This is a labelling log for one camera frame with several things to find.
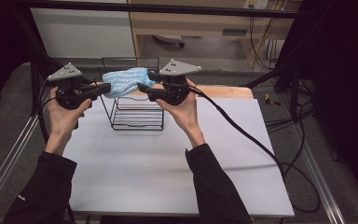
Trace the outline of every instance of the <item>hand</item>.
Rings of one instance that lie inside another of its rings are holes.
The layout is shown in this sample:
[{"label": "hand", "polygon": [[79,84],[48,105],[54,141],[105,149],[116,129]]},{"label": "hand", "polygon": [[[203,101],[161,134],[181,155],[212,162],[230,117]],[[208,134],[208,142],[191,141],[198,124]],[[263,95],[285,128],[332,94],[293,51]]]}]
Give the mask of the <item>hand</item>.
[{"label": "hand", "polygon": [[[196,84],[189,79],[187,80],[187,83],[190,86],[196,87]],[[173,116],[178,126],[187,134],[193,147],[205,143],[199,126],[197,99],[194,92],[190,92],[185,100],[179,105],[169,105],[167,102],[160,99],[157,99],[156,103]]]},{"label": "hand", "polygon": [[[57,88],[50,91],[50,99],[56,97]],[[91,99],[84,101],[78,109],[68,110],[61,107],[56,100],[48,102],[48,113],[50,120],[50,138],[46,152],[62,155],[66,144],[71,139],[72,130],[77,124],[80,117],[84,117],[83,112],[86,111],[91,104]]]}]

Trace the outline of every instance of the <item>black sleeve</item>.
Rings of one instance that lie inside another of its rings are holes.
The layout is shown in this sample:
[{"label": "black sleeve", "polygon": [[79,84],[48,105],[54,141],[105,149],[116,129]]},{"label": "black sleeve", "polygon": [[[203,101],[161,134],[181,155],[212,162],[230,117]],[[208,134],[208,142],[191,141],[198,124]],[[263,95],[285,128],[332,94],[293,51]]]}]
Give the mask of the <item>black sleeve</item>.
[{"label": "black sleeve", "polygon": [[201,223],[252,223],[234,184],[207,144],[186,151],[186,159],[194,175]]},{"label": "black sleeve", "polygon": [[75,169],[75,162],[43,152],[30,181],[7,211],[4,223],[62,223]]}]

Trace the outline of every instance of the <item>white tabletop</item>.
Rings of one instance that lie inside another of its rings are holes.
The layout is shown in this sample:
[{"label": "white tabletop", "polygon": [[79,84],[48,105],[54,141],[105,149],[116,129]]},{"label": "white tabletop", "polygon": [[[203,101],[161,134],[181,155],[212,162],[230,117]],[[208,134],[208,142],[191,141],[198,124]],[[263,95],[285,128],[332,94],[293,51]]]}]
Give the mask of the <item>white tabletop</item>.
[{"label": "white tabletop", "polygon": [[[213,98],[246,132],[271,149],[257,100]],[[257,217],[294,215],[278,167],[203,98],[198,99],[204,137]],[[64,157],[77,162],[70,204],[87,214],[187,216],[198,213],[185,157],[191,145],[169,113],[163,131],[115,131],[101,101],[79,120]]]}]

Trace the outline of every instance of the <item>gray triangular tracker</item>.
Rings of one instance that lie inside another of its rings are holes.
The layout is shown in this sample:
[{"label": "gray triangular tracker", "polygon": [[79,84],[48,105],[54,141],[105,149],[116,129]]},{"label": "gray triangular tracker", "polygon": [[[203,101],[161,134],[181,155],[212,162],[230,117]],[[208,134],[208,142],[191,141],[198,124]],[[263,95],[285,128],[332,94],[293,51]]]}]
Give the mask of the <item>gray triangular tracker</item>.
[{"label": "gray triangular tracker", "polygon": [[178,61],[175,61],[174,59],[171,59],[167,65],[165,65],[161,70],[159,70],[160,75],[164,76],[180,76],[180,75],[186,75],[190,73],[196,73],[201,70],[200,66],[196,66],[189,63],[181,63]]},{"label": "gray triangular tracker", "polygon": [[71,63],[68,63],[53,75],[49,76],[48,81],[55,81],[68,77],[79,77],[81,75],[82,73],[76,67],[74,67]]}]

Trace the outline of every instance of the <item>black wire rack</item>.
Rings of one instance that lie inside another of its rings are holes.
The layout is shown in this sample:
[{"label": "black wire rack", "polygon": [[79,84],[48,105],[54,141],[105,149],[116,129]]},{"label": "black wire rack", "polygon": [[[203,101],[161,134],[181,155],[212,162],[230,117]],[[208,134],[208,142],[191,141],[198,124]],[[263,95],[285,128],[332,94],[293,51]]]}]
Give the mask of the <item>black wire rack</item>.
[{"label": "black wire rack", "polygon": [[[102,58],[100,76],[109,72],[128,70],[133,67],[146,67],[148,71],[158,71],[159,58],[109,57]],[[103,107],[114,130],[162,131],[164,129],[164,110],[147,95],[123,96],[113,100],[108,109],[101,96]]]}]

